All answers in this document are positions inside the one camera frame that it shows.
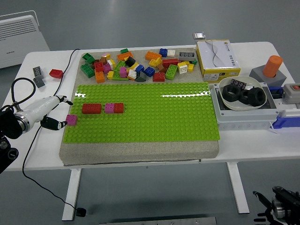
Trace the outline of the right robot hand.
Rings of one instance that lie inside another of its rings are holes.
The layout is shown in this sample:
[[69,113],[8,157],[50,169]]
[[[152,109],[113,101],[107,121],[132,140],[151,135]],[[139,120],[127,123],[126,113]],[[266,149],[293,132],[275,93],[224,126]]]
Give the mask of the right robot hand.
[[260,217],[260,220],[262,221],[262,217],[266,217],[266,219],[270,222],[272,225],[274,222],[274,218],[271,214],[271,211],[273,210],[272,203],[261,193],[257,191],[253,191],[253,194],[259,199],[259,201],[266,207],[266,211],[264,213],[258,213],[257,216]]

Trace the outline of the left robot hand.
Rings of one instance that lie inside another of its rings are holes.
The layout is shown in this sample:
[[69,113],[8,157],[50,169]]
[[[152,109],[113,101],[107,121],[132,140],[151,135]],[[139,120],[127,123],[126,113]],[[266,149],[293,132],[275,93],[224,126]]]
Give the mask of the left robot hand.
[[61,102],[73,105],[66,96],[58,95],[37,100],[23,110],[16,112],[15,117],[21,126],[22,132],[26,133],[30,131],[36,122],[42,121],[42,119]]

